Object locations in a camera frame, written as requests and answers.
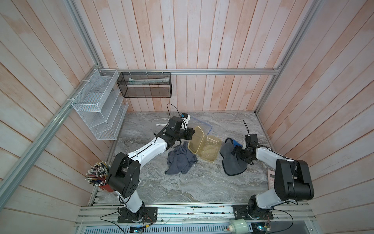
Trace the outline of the clear lunch box lid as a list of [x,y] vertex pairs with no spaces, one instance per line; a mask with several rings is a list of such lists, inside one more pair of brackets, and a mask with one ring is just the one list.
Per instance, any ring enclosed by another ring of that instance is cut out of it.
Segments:
[[195,129],[197,126],[199,126],[207,136],[213,133],[213,126],[209,122],[191,115],[191,118],[188,121],[188,127]]

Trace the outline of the yellow lunch box lid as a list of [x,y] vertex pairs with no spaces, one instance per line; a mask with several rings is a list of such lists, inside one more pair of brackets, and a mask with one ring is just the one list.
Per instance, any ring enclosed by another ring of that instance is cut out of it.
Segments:
[[198,154],[203,140],[205,138],[205,132],[202,130],[200,126],[195,127],[195,133],[192,136],[192,139],[188,143],[188,149],[194,154]]

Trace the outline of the yellow lunch box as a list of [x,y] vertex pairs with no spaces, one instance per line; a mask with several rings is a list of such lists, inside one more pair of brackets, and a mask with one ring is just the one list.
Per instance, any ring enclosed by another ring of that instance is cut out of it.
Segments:
[[205,136],[202,145],[198,151],[198,157],[208,162],[214,162],[217,159],[222,141],[215,136]]

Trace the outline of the dark grey cloth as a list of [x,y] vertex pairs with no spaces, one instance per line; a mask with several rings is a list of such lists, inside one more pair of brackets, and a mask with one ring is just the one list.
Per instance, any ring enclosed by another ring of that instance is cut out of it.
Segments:
[[166,175],[187,174],[190,168],[198,162],[196,155],[188,149],[187,141],[170,151],[167,160]]

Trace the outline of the clear lunch box blue rim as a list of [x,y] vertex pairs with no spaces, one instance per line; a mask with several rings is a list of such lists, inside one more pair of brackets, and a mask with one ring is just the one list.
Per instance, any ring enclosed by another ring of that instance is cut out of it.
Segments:
[[169,118],[154,119],[152,121],[152,130],[155,132],[159,132],[167,126],[168,122]]

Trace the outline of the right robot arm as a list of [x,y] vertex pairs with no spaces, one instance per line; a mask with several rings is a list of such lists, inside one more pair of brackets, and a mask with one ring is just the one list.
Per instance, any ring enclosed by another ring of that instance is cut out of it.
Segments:
[[245,135],[243,146],[236,145],[233,155],[246,163],[259,160],[275,169],[274,187],[253,195],[248,202],[248,213],[261,216],[274,207],[287,203],[311,200],[314,187],[307,162],[294,160],[276,153],[269,147],[258,143],[256,134]]

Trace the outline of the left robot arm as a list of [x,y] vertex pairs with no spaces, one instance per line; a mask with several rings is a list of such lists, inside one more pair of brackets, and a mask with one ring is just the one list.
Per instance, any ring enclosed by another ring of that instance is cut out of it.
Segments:
[[137,193],[140,170],[176,142],[192,139],[195,130],[188,126],[190,119],[191,116],[187,113],[171,117],[167,125],[148,144],[133,152],[119,153],[115,156],[106,183],[117,195],[127,199],[124,206],[130,214],[139,214],[144,210],[144,202]]

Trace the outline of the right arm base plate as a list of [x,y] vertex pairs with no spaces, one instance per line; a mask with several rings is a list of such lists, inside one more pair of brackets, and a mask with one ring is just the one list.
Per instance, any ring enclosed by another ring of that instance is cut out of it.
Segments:
[[233,205],[233,213],[236,220],[272,220],[274,219],[271,210],[260,209],[252,205]]

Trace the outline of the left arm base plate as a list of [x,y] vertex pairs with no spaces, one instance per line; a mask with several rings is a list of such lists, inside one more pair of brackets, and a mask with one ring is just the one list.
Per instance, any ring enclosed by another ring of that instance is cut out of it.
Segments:
[[132,213],[127,208],[119,210],[118,223],[155,223],[157,221],[157,207],[141,207],[138,212]]

